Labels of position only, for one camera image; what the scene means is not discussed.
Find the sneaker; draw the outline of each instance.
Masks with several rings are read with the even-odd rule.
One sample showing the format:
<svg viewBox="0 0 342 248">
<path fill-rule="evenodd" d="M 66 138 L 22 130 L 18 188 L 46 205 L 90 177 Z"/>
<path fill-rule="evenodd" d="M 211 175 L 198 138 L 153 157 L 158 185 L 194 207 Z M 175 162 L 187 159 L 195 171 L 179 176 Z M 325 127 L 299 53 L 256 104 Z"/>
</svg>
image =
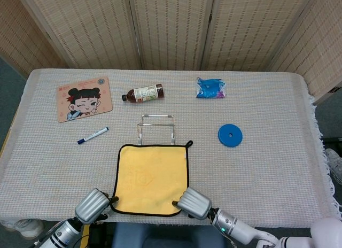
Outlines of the sneaker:
<svg viewBox="0 0 342 248">
<path fill-rule="evenodd" d="M 5 227 L 8 231 L 18 231 L 25 239 L 34 239 L 41 234 L 44 230 L 44 225 L 41 220 L 2 220 L 1 225 Z"/>
<path fill-rule="evenodd" d="M 330 172 L 335 177 L 337 183 L 342 185 L 342 158 L 333 149 L 326 149 Z"/>
</svg>

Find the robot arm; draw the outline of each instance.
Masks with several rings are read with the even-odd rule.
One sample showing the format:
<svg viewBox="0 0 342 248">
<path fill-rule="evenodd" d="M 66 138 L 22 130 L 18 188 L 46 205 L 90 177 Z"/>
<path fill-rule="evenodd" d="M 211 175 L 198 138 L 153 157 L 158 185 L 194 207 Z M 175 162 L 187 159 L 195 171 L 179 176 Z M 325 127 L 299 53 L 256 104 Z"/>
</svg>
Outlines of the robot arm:
<svg viewBox="0 0 342 248">
<path fill-rule="evenodd" d="M 213 208 L 209 198 L 188 188 L 173 205 L 190 216 L 211 224 L 225 237 L 231 236 L 243 244 L 258 239 L 256 248 L 339 248 L 342 243 L 342 222 L 334 218 L 317 221 L 311 228 L 313 238 L 283 237 L 278 240 L 270 233 L 257 230 L 219 208 Z"/>
<path fill-rule="evenodd" d="M 231 236 L 243 244 L 249 244 L 255 238 L 261 240 L 257 248 L 264 245 L 275 247 L 278 243 L 275 236 L 250 227 L 222 209 L 212 208 L 211 200 L 195 189 L 188 188 L 178 202 L 173 202 L 173 205 L 196 219 L 209 218 L 211 224 L 224 236 Z"/>
<path fill-rule="evenodd" d="M 102 214 L 103 211 L 118 200 L 117 197 L 108 198 L 108 194 L 93 189 L 75 208 L 76 217 L 66 220 L 40 248 L 68 247 L 69 243 L 80 234 L 83 224 L 107 219 L 109 215 Z"/>
</svg>

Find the cartoon face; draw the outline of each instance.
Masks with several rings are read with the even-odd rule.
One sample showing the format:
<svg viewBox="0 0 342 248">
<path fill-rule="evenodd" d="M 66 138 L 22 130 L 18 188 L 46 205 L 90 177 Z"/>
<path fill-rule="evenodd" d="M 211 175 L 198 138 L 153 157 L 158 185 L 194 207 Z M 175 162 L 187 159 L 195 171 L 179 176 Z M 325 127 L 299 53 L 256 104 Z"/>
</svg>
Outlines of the cartoon face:
<svg viewBox="0 0 342 248">
<path fill-rule="evenodd" d="M 81 113 L 95 112 L 100 105 L 100 101 L 96 97 L 79 98 L 75 100 L 75 104 L 70 104 L 70 111 L 81 111 Z"/>
</svg>

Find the blue disc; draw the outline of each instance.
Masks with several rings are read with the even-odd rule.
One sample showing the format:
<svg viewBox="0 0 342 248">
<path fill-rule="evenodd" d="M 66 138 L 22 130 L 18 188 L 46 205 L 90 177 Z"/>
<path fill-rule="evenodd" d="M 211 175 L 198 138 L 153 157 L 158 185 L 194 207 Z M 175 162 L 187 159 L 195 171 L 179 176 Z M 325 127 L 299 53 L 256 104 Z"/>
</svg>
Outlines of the blue disc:
<svg viewBox="0 0 342 248">
<path fill-rule="evenodd" d="M 234 124 L 223 125 L 219 130 L 219 140 L 222 144 L 233 148 L 242 141 L 242 132 Z"/>
</svg>

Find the bottle label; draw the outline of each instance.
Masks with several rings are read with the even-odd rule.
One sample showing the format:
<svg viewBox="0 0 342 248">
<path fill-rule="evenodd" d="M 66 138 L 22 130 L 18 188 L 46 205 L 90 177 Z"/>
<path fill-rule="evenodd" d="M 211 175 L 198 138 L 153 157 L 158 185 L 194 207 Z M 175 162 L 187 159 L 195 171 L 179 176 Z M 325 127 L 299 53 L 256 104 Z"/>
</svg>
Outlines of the bottle label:
<svg viewBox="0 0 342 248">
<path fill-rule="evenodd" d="M 144 101 L 154 100 L 158 98 L 157 86 L 149 86 L 139 89 L 134 89 L 135 101 L 141 103 Z"/>
</svg>

